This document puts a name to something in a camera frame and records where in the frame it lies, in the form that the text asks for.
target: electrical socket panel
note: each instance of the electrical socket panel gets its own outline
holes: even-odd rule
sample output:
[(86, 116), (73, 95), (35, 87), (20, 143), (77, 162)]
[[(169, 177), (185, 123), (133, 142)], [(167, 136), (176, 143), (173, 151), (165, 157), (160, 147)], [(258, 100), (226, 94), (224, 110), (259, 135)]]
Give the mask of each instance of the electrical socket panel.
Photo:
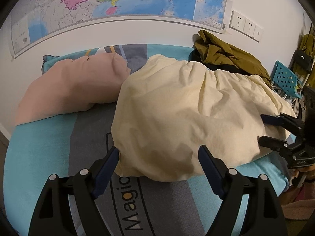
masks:
[(249, 37), (253, 37), (255, 27), (256, 27), (256, 24), (253, 21), (246, 19), (243, 33)]
[(232, 12), (230, 27), (242, 32), (244, 30), (246, 18), (237, 11)]
[(264, 30), (261, 27), (256, 25), (255, 30), (254, 30), (254, 35), (252, 38), (257, 42), (260, 42), (262, 39), (263, 33), (264, 33)]

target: black pouch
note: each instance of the black pouch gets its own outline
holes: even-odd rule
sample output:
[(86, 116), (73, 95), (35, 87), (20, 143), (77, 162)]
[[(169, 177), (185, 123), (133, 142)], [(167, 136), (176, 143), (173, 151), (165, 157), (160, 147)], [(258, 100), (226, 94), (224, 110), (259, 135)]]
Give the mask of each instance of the black pouch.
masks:
[(311, 73), (313, 58), (307, 55), (303, 50), (297, 50), (293, 55), (294, 61), (302, 67), (308, 74)]

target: perforated blue basket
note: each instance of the perforated blue basket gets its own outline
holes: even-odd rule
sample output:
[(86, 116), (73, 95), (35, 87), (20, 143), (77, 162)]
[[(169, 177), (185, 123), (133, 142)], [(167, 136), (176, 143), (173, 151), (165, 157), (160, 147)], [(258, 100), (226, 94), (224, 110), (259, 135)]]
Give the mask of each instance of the perforated blue basket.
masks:
[(297, 76), (279, 61), (276, 61), (275, 68), (276, 71), (273, 77), (273, 82), (277, 84), (288, 96), (293, 98), (302, 98), (302, 96), (297, 92), (298, 87), (302, 86), (302, 82), (297, 78)]

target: baseboard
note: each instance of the baseboard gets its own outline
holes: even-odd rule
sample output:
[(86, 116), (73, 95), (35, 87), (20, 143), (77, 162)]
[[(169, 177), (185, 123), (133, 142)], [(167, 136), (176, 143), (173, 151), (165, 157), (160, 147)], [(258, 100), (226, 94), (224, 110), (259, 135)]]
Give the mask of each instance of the baseboard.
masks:
[(11, 139), (11, 134), (9, 133), (9, 131), (7, 131), (7, 130), (5, 129), (4, 126), (2, 126), (1, 123), (0, 123), (0, 131), (1, 131), (1, 133), (10, 141), (10, 139)]

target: bolt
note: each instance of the bolt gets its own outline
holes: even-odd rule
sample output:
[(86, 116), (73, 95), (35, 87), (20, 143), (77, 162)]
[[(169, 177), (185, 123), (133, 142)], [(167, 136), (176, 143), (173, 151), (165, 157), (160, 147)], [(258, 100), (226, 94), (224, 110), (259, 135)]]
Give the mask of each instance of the bolt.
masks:
[(49, 180), (50, 181), (54, 181), (56, 178), (57, 178), (56, 174), (52, 174), (52, 175), (49, 176)]
[(260, 175), (260, 178), (261, 178), (262, 180), (266, 181), (266, 180), (268, 179), (268, 176), (265, 175), (265, 174), (261, 174), (261, 175)]
[(82, 169), (81, 171), (80, 171), (80, 174), (82, 175), (82, 176), (85, 176), (85, 175), (87, 175), (89, 173), (89, 170), (88, 169)]
[(236, 175), (237, 174), (237, 170), (236, 169), (229, 169), (229, 173), (231, 175)]

